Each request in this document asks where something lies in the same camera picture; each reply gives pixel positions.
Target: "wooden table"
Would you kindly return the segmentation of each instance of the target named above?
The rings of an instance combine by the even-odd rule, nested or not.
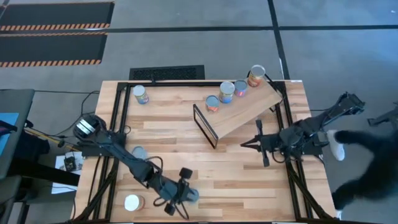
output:
[[[108,125],[117,83],[103,82],[99,94],[96,114]],[[311,116],[303,83],[285,83],[294,121]],[[220,139],[217,149],[214,150],[193,121],[192,104],[203,101],[209,92],[217,91],[215,87],[146,89],[150,97],[148,104],[139,105],[133,96],[130,97],[126,124],[132,130],[127,135],[126,148],[131,150],[140,145],[149,152],[149,156],[162,157],[164,175],[173,180],[178,180],[178,172],[182,167],[193,170],[190,184],[198,189],[200,199],[192,205],[186,204],[191,222],[295,220],[285,165],[278,164],[270,158],[270,167],[264,168],[261,154],[239,146],[257,133],[254,120]],[[118,120],[123,98],[122,93]],[[264,134],[279,131],[274,113],[267,110],[260,118],[263,120]],[[303,159],[309,191],[325,211],[332,215],[334,206],[323,164],[313,156],[304,156]],[[84,161],[76,193],[76,214],[80,214],[87,205],[96,161],[97,157]],[[93,193],[98,186],[101,165],[98,169]],[[146,205],[143,210],[129,212],[124,209],[124,199],[130,194],[142,195],[145,198]],[[107,196],[108,193],[105,192],[99,217],[104,217]],[[156,197],[157,194],[153,190],[145,189],[138,184],[128,168],[120,164],[111,221],[183,221],[177,212],[170,217],[164,212],[163,207],[154,207],[152,202]],[[302,216],[305,217],[305,207],[299,190],[298,197]]]

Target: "blue object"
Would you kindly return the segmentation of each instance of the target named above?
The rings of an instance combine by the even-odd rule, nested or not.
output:
[[[0,113],[0,120],[7,122],[11,125],[15,125],[17,122],[19,113]],[[0,136],[0,156],[6,147],[6,143],[8,138],[10,137],[10,134],[5,134],[3,136]]]

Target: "wooden board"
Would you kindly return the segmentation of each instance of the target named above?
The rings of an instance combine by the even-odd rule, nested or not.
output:
[[[96,113],[108,124],[116,85],[115,81],[103,82],[99,94]],[[293,119],[310,116],[303,83],[286,82],[286,85]],[[285,165],[270,159],[270,167],[264,168],[262,157],[257,151],[239,146],[257,133],[253,119],[220,139],[216,150],[193,122],[192,104],[203,100],[208,95],[207,91],[214,91],[213,88],[147,88],[150,97],[147,105],[139,105],[134,97],[130,97],[127,125],[132,131],[127,136],[126,148],[141,145],[150,156],[162,157],[164,175],[174,180],[178,179],[181,167],[194,170],[190,183],[198,189],[200,199],[192,205],[186,204],[191,222],[293,221]],[[263,120],[264,133],[279,130],[275,114],[269,110],[259,117]],[[304,156],[303,159],[308,189],[326,212],[332,215],[333,201],[323,164],[313,156]],[[76,214],[80,214],[87,205],[96,161],[97,157],[92,157],[83,164],[76,193]],[[102,161],[95,178],[94,193],[98,187],[101,164]],[[124,199],[129,194],[139,194],[145,198],[146,205],[142,211],[129,212],[124,209]],[[100,217],[105,214],[107,195],[103,197]],[[298,193],[298,196],[302,215],[305,216],[301,194]],[[128,168],[120,164],[111,221],[183,222],[177,213],[170,217],[164,208],[154,207],[152,201],[155,198],[153,190],[144,189],[133,179]]]
[[[219,88],[214,88],[213,91],[206,92],[208,95],[216,96],[219,93]],[[254,119],[271,106],[274,106],[281,99],[270,84],[263,80],[255,88],[248,85],[244,97],[233,96],[231,103],[220,103],[220,107],[215,113],[206,110],[204,101],[197,106],[218,138],[221,139],[231,131]]]

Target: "black mat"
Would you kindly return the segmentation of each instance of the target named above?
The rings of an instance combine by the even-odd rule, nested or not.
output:
[[[113,7],[113,2],[11,4],[0,19],[0,30],[109,27]]]
[[[0,35],[0,67],[97,65],[107,33]]]
[[[204,80],[205,66],[131,68],[130,80]]]

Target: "table leg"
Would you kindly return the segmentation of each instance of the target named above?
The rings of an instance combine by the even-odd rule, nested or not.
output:
[[[59,184],[77,186],[80,176],[71,172],[44,166],[36,162],[23,159],[13,159],[8,175],[21,175],[35,179],[49,180]]]

